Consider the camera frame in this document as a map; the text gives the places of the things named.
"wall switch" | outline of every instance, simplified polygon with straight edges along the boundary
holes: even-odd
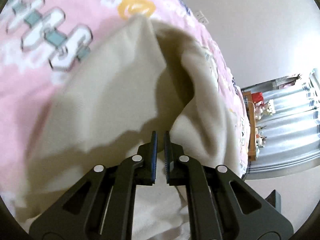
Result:
[[[196,11],[193,15],[195,16],[195,18],[196,18],[197,20],[199,20],[199,19],[201,19],[201,18],[204,17],[202,11]]]
[[[199,19],[199,22],[202,23],[203,25],[207,25],[209,23],[209,21],[206,17]]]

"beige cloth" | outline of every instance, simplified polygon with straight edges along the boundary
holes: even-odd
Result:
[[[106,37],[55,96],[28,165],[24,220],[47,209],[94,165],[118,165],[158,131],[203,165],[240,176],[235,135],[217,80],[199,44],[185,32],[143,16]],[[188,239],[186,201],[164,176],[138,187],[134,239]]]

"triangular cutout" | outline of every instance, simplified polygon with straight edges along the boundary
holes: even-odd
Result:
[[[256,211],[262,207],[261,203],[256,200],[250,193],[248,193],[240,184],[236,181],[230,182],[233,192],[236,195],[242,213],[247,215]]]
[[[74,215],[78,215],[87,196],[91,182],[86,182],[64,205],[63,209]]]

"yellow ring print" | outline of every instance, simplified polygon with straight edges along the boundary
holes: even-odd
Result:
[[[155,10],[155,4],[149,0],[122,0],[118,6],[118,13],[124,20],[137,13],[150,17]]]

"curtain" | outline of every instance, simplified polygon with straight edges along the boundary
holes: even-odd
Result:
[[[276,113],[257,121],[257,127],[265,126],[267,140],[257,160],[249,163],[246,179],[279,177],[320,165],[320,95],[312,82],[271,89],[271,82],[247,89],[263,92],[265,102],[273,99]]]

